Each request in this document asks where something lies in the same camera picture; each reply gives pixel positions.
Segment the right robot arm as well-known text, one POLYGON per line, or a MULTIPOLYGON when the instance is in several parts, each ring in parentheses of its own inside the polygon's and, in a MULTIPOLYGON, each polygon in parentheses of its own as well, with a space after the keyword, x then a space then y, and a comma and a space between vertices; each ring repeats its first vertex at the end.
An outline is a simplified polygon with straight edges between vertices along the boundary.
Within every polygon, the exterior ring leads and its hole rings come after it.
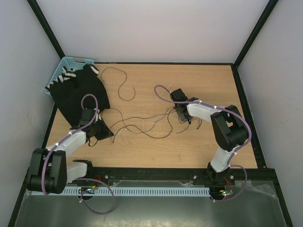
POLYGON ((182 121, 193 117, 210 122, 218 148, 214 158, 208 163, 207 178, 210 183, 222 184, 229 176, 231 158, 251 140, 251 129, 234 105, 217 107, 188 97, 179 88, 170 93, 171 100, 182 121))

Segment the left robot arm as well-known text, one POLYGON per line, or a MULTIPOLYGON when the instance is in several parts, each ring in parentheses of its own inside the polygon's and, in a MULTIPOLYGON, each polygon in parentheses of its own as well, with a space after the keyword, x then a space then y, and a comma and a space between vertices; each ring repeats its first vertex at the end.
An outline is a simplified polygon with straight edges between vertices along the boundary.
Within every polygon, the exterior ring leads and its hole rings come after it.
POLYGON ((91 138, 104 140, 112 137, 113 132, 106 126, 97 109, 84 109, 79 122, 67 135, 47 148, 33 151, 27 175, 27 189, 43 194, 60 194, 76 179, 90 183, 94 179, 92 163, 75 160, 67 164, 67 158, 91 138))

